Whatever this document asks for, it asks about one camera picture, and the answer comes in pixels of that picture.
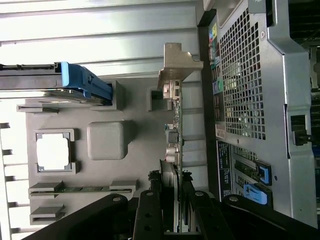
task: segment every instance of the silver metal frame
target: silver metal frame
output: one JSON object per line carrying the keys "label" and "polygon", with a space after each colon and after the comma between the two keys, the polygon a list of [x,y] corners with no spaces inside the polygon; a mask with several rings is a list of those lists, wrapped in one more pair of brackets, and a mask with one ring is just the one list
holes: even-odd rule
{"label": "silver metal frame", "polygon": [[291,116],[304,115],[307,134],[311,134],[308,53],[290,38],[288,0],[273,0],[275,24],[271,27],[267,27],[265,5],[255,4],[244,0],[217,37],[220,41],[247,8],[250,25],[258,23],[265,140],[226,132],[223,141],[252,151],[271,165],[274,179],[269,188],[276,211],[317,227],[311,143],[294,145],[291,130]]}

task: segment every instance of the blue clip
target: blue clip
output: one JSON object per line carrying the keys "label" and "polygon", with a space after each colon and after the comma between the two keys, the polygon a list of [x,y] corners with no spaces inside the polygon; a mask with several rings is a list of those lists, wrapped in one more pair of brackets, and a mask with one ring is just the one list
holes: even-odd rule
{"label": "blue clip", "polygon": [[254,184],[243,185],[244,196],[258,204],[268,204],[268,196],[262,190],[257,188]]}
{"label": "blue clip", "polygon": [[265,168],[265,167],[262,167],[262,166],[259,166],[259,168],[264,172],[264,177],[260,177],[260,180],[268,185],[269,184],[269,170],[268,168]]}
{"label": "blue clip", "polygon": [[61,74],[63,87],[81,89],[83,96],[87,99],[94,94],[112,101],[112,87],[85,67],[63,61],[61,62]]}

